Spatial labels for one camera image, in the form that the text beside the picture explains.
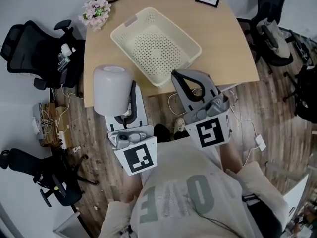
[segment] shoe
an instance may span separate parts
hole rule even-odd
[[[183,118],[177,118],[174,123],[174,134],[182,132],[185,129],[185,120]]]

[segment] person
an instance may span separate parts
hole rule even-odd
[[[109,203],[99,238],[259,237],[230,171],[265,199],[285,229],[288,205],[258,163],[243,166],[232,137],[220,154],[214,147],[201,151],[184,126],[183,119],[176,121],[174,141],[166,127],[155,126],[158,165],[133,176],[124,171],[122,199]],[[266,229],[270,219],[263,220]]]

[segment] wooden floor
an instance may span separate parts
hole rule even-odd
[[[294,182],[278,175],[270,168],[265,168],[266,162],[271,162],[303,175],[307,172],[306,166],[312,153],[312,124],[300,117],[294,116],[294,100],[291,98],[286,103],[282,98],[290,93],[292,86],[290,81],[283,77],[288,71],[297,74],[302,67],[302,62],[295,52],[292,44],[289,44],[294,56],[294,62],[286,67],[274,68],[274,74],[268,74],[268,68],[263,59],[257,64],[260,77],[259,82],[241,84],[232,89],[238,97],[233,109],[240,120],[252,120],[258,134],[261,134],[266,142],[263,152],[255,150],[249,161],[258,161],[268,177],[282,193],[285,193]],[[316,54],[312,53],[315,64]],[[234,103],[236,97],[231,92],[226,92]],[[161,123],[170,131],[177,118],[169,110],[167,99],[170,94],[144,98],[149,124]],[[84,108],[84,101],[71,95],[70,119],[75,120],[82,114],[79,120],[71,124],[71,135],[74,146],[81,146],[76,153],[70,153],[70,162],[74,162],[83,154],[90,158],[83,163],[80,175],[98,180],[100,185],[93,187],[80,182],[85,194],[76,204],[81,216],[88,226],[93,237],[97,237],[104,220],[109,202],[119,200],[122,189],[122,168],[118,163],[110,144],[107,141],[106,123],[102,116],[93,108]],[[67,98],[60,92],[57,101],[60,105],[67,106]],[[175,112],[181,113],[182,108],[177,96],[171,98],[171,106]],[[255,147],[255,132],[249,122],[240,124],[230,112],[230,123],[233,137],[238,146],[241,157],[245,160],[249,149]],[[307,195],[316,187],[317,178],[311,176]]]

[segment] white plastic basket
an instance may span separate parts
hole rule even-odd
[[[172,70],[188,68],[202,52],[188,34],[150,7],[118,26],[110,36],[159,88],[170,81]]]

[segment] charger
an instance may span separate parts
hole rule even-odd
[[[254,139],[259,147],[259,149],[261,150],[261,152],[266,148],[266,144],[261,136],[261,134],[257,135]]]

